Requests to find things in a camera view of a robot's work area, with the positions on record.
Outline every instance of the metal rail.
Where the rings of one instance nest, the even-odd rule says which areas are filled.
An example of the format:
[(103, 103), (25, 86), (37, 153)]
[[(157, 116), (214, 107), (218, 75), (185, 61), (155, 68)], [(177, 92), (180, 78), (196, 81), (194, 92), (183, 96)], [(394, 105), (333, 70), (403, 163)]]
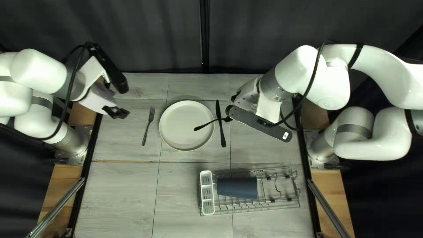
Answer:
[(25, 238), (36, 238), (38, 237), (47, 226), (53, 221), (53, 219), (63, 209), (69, 199), (78, 192), (78, 190), (84, 185), (85, 178), (80, 178), (78, 182), (69, 190), (63, 197), (56, 203), (56, 205), (47, 213), (45, 217), (28, 233)]
[(333, 223), (333, 226), (338, 231), (341, 238), (351, 238), (351, 236), (345, 230), (336, 214), (330, 208), (329, 203), (327, 203), (326, 199), (323, 197), (323, 194), (321, 194), (320, 190), (317, 188), (314, 182), (311, 179), (307, 179), (307, 185), (313, 195), (316, 197), (317, 201), (320, 203), (326, 215), (329, 217), (330, 221)]
[(210, 71), (210, 23), (209, 23), (209, 0), (200, 0), (200, 47), (201, 67), (203, 73)]

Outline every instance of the wire dish rack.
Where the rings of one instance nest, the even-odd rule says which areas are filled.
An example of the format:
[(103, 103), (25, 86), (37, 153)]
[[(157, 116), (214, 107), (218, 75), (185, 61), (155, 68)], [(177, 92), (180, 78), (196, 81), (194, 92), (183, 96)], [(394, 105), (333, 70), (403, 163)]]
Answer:
[[(212, 174), (215, 210), (213, 215), (299, 208), (300, 190), (295, 183), (297, 175), (298, 172), (291, 168), (232, 172), (232, 177), (257, 177), (258, 197), (251, 200), (218, 195), (218, 179), (228, 178), (230, 173)], [(198, 183), (198, 204), (200, 215), (208, 216), (203, 214), (200, 181)]]

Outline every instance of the white plate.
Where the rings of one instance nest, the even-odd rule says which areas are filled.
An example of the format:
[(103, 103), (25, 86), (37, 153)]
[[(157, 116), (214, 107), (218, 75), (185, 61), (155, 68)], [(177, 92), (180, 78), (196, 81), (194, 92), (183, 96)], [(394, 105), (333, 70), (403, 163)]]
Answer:
[(194, 128), (213, 119), (213, 114), (203, 104), (196, 101), (180, 101), (168, 107), (160, 118), (160, 136), (174, 149), (195, 150), (205, 145), (212, 137), (214, 123), (198, 131), (194, 131)]

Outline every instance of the black cable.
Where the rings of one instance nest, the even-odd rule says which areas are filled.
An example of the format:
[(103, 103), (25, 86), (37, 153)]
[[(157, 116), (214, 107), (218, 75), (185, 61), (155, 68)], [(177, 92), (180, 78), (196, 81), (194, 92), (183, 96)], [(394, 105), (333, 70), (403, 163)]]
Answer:
[[(79, 47), (80, 46), (75, 47), (72, 50), (72, 53), (76, 49), (78, 49)], [(73, 87), (74, 81), (75, 81), (75, 75), (76, 75), (76, 72), (78, 70), (79, 64), (81, 62), (81, 58), (84, 55), (84, 52), (85, 52), (85, 47), (81, 50), (81, 53), (80, 53), (80, 55), (78, 57), (78, 61), (77, 61), (76, 65), (75, 65), (75, 67), (74, 67), (74, 70), (72, 71), (72, 76), (71, 76), (71, 79), (69, 81), (68, 92), (66, 94), (66, 99), (65, 99), (65, 108), (63, 109), (62, 115), (60, 116), (59, 124), (57, 125), (56, 130), (53, 132), (53, 134), (51, 134), (48, 137), (38, 138), (38, 137), (28, 136), (28, 135), (26, 135), (26, 134), (24, 134), (24, 133), (22, 133), (22, 132), (20, 132), (20, 131), (18, 131), (16, 129), (10, 127), (10, 126), (7, 126), (7, 125), (1, 124), (1, 123), (0, 123), (0, 128), (2, 128), (3, 130), (6, 130), (6, 131), (8, 131), (8, 132), (10, 132), (12, 134), (15, 134), (17, 136), (25, 137), (25, 138), (28, 138), (28, 139), (31, 139), (31, 140), (39, 140), (39, 141), (45, 141), (45, 140), (51, 139), (55, 135), (57, 135), (57, 133), (60, 131), (60, 128), (62, 127), (63, 121), (65, 120), (65, 117), (66, 117), (66, 113), (67, 113), (66, 110), (69, 107), (69, 102), (70, 102), (71, 93), (72, 93), (72, 87)]]
[(80, 47), (84, 47), (84, 45), (80, 44), (75, 46), (71, 51), (69, 51), (69, 53), (62, 59), (62, 63), (66, 63), (66, 61), (68, 61), (69, 57)]
[[(281, 108), (281, 109), (280, 109), (280, 111), (279, 111), (279, 115), (280, 115), (280, 117), (281, 117), (281, 118), (283, 118), (282, 108)], [(284, 124), (285, 124), (285, 126), (286, 126), (286, 127), (288, 127), (289, 129), (294, 130), (294, 131), (296, 131), (296, 130), (297, 130), (296, 128), (294, 128), (294, 127), (290, 126), (290, 125), (288, 124), (288, 122), (287, 122), (287, 121), (284, 121), (283, 123), (284, 123)]]
[(318, 66), (318, 64), (319, 64), (319, 59), (320, 59), (320, 55), (321, 55), (321, 52), (322, 52), (322, 50), (323, 50), (323, 47), (324, 47), (324, 46), (326, 45), (326, 43), (328, 43), (328, 42), (329, 42), (328, 40), (325, 40), (325, 41), (321, 44), (321, 47), (319, 48), (319, 50), (317, 51), (317, 57), (316, 57), (316, 61), (315, 61), (315, 63), (314, 63), (314, 69), (313, 69), (313, 73), (311, 74), (311, 79), (310, 79), (310, 82), (308, 83), (307, 89), (305, 90), (304, 95), (302, 96), (301, 100), (298, 102), (297, 106), (296, 106), (296, 107), (295, 107), (295, 108), (294, 108), (294, 109), (293, 109), (290, 113), (288, 113), (288, 115), (286, 115), (286, 117), (282, 118), (280, 121), (278, 121), (278, 122), (274, 123), (273, 125), (270, 125), (271, 127), (278, 126), (278, 125), (280, 125), (280, 124), (282, 124), (282, 123), (286, 122), (286, 120), (287, 120), (289, 117), (291, 117), (291, 116), (295, 113), (295, 111), (297, 111), (297, 110), (301, 107), (302, 102), (303, 102), (303, 101), (304, 101), (304, 99), (307, 97), (307, 94), (308, 94), (308, 92), (310, 91), (310, 88), (311, 88), (311, 86), (312, 86), (312, 84), (313, 84), (313, 81), (314, 81), (314, 77), (316, 76), (317, 66)]

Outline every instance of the fork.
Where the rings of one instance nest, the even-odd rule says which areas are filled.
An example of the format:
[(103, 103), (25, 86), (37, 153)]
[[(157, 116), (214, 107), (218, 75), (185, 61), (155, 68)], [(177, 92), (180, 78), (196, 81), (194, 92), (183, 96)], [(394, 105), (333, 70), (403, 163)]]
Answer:
[(154, 120), (154, 111), (155, 111), (154, 107), (150, 107), (150, 115), (148, 116), (148, 125), (147, 125), (147, 128), (146, 128), (146, 133), (144, 134), (144, 139), (143, 139), (143, 143), (142, 143), (143, 146), (146, 145), (148, 127), (150, 126), (150, 123)]

